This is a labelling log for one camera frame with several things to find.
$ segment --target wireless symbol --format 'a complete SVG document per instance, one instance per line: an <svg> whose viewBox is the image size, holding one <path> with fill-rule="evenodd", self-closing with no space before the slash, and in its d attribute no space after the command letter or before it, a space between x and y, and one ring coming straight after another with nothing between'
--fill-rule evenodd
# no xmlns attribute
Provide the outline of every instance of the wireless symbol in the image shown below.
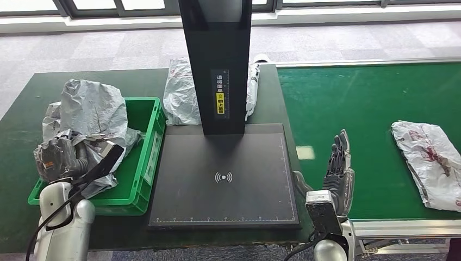
<svg viewBox="0 0 461 261"><path fill-rule="evenodd" d="M232 182L232 173L228 172L226 175L221 175L219 172L215 174L215 181L218 183L221 180L226 180L227 182Z"/></svg>

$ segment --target dark green table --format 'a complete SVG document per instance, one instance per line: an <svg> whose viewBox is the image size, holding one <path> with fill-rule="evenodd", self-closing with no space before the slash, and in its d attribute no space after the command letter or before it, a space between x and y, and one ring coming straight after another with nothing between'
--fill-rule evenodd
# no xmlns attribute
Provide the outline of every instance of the dark green table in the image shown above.
<svg viewBox="0 0 461 261"><path fill-rule="evenodd" d="M27 197L37 181L32 150L41 142L41 121L48 104L59 101L69 79L87 79L116 86L124 97L163 97L167 69L35 74L0 121L0 253L24 252L38 225L37 206ZM250 123L283 123L291 167L299 170L290 123L275 66L263 66L258 109ZM303 230L228 230L206 232L150 232L148 215L97 216L91 229L91 249L173 248L195 245L243 245L306 241L312 226L296 198Z"/></svg>
<svg viewBox="0 0 461 261"><path fill-rule="evenodd" d="M0 121L0 207L4 209L4 214L0 215L0 253L24 251L37 225L39 210L27 205L27 196L38 177L32 149L41 142L41 119L47 105L59 100L64 83L71 78L81 78L114 85L126 97L162 97L166 76L166 69L41 73L33 76ZM397 120L438 124L460 149L459 97L460 63L310 66L280 69L278 78L276 68L266 65L261 70L258 104L250 122L281 122L285 125L291 168L302 169L306 180L315 189L321 187L333 135L346 128L356 171L351 217L362 221L354 223L356 228L360 223L368 223L364 220L369 219L390 222L402 219L437 220L435 223L428 222L429 226L443 225L442 220L461 219L461 213L427 209L422 205L394 144L390 125ZM311 146L315 159L299 162L295 144ZM305 241L312 226L307 214L301 211L303 201L301 196L296 197L303 230L291 232L153 233L145 230L147 215L98 216L92 227L90 248L173 248ZM458 221L450 223L450 226L457 231L461 227ZM435 232L434 235L456 235L448 232L445 229L443 233ZM425 235L426 231L414 234Z"/></svg>

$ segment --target black scanning platform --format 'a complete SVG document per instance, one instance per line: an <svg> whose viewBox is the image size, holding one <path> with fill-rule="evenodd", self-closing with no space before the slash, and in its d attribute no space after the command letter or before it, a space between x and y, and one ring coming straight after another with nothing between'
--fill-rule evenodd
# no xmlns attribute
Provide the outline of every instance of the black scanning platform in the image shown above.
<svg viewBox="0 0 461 261"><path fill-rule="evenodd" d="M300 228L283 125L168 126L149 228Z"/></svg>

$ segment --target label on crate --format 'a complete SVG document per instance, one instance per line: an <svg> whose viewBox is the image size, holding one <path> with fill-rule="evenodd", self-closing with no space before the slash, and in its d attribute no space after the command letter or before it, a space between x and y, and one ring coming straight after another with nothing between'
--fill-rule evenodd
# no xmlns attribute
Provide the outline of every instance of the label on crate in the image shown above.
<svg viewBox="0 0 461 261"><path fill-rule="evenodd" d="M147 163L146 172L144 173L144 179L147 181L149 185L152 185L154 180L154 172L155 172L155 161L154 157L158 153L158 146L157 143L160 141L160 137L157 132L154 134L154 141L152 142L152 150L151 155L149 157L149 162Z"/></svg>

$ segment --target gray carpet floor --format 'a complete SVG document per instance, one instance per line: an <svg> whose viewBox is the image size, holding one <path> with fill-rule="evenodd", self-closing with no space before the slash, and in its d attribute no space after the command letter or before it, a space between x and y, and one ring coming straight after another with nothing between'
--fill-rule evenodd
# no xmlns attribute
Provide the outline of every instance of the gray carpet floor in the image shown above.
<svg viewBox="0 0 461 261"><path fill-rule="evenodd" d="M0 118L37 72L167 67L187 56L181 29L0 36ZM461 22L357 26L254 27L251 57L277 62L461 57ZM281 260L279 246L192 248L170 251L91 252L89 260ZM0 254L0 261L24 254ZM444 260L444 254L372 256L368 260ZM312 260L309 251L293 260Z"/></svg>

